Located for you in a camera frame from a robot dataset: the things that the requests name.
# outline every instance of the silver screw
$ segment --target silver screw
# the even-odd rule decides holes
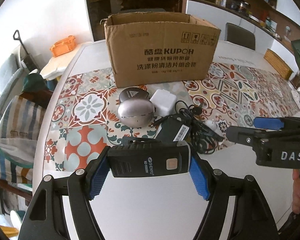
[[[248,181],[254,181],[254,177],[252,175],[247,175],[247,180]]]
[[[217,175],[217,176],[220,176],[220,175],[222,174],[222,171],[219,170],[219,169],[214,169],[214,170],[213,170],[213,174],[214,174],[214,175]]]
[[[84,169],[78,169],[78,170],[76,170],[76,171],[75,171],[75,174],[77,174],[77,175],[82,175],[82,174],[84,174]]]
[[[44,178],[43,178],[43,180],[44,181],[49,181],[49,180],[51,180],[51,175],[47,175],[47,176],[45,176]]]

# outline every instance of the barcode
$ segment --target barcode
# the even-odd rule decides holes
[[[188,130],[189,127],[183,124],[173,141],[182,141],[186,136]]]

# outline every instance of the brown box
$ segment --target brown box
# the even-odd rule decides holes
[[[220,30],[188,14],[115,14],[105,22],[117,87],[204,79]]]
[[[288,80],[292,74],[292,69],[280,58],[275,52],[267,49],[266,54],[263,57],[269,64],[282,76],[285,80]]]

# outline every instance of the blue rubber pad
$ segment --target blue rubber pad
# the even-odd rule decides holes
[[[207,179],[193,157],[191,157],[189,172],[198,194],[207,200],[210,196]]]
[[[255,128],[280,130],[284,127],[284,123],[279,118],[256,117],[253,120]]]
[[[95,196],[100,194],[102,186],[106,180],[106,177],[110,171],[110,166],[106,158],[101,161],[96,173],[92,177],[90,198],[94,199]]]

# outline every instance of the striped fabric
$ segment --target striped fabric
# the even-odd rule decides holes
[[[0,121],[0,179],[14,183],[31,183],[34,157],[24,140],[32,144],[38,140],[45,110],[22,97],[15,96]]]

